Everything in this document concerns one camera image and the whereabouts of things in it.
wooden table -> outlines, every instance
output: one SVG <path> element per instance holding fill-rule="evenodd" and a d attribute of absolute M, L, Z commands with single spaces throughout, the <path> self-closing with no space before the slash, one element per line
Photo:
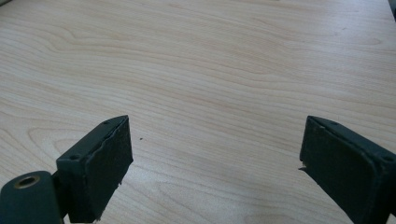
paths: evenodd
<path fill-rule="evenodd" d="M 119 115 L 134 163 L 100 223 L 351 223 L 298 170 L 299 152 L 307 115 L 396 152 L 388 1 L 0 7 L 1 185 L 54 172 Z"/>

light wood surface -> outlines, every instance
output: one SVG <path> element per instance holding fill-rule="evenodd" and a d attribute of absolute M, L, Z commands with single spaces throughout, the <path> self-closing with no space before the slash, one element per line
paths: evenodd
<path fill-rule="evenodd" d="M 0 183 L 129 115 L 99 223 L 351 223 L 305 173 L 307 115 L 396 152 L 387 0 L 14 0 L 0 7 Z M 392 218 L 389 223 L 396 223 Z"/>

laminate tabletop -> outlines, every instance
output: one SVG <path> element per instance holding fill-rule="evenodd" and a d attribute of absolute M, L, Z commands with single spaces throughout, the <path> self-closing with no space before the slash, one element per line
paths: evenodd
<path fill-rule="evenodd" d="M 99 223 L 351 223 L 298 170 L 299 153 L 308 115 L 396 152 L 389 3 L 0 7 L 1 186 L 54 173 L 67 149 L 120 115 L 130 117 L 134 162 Z"/>

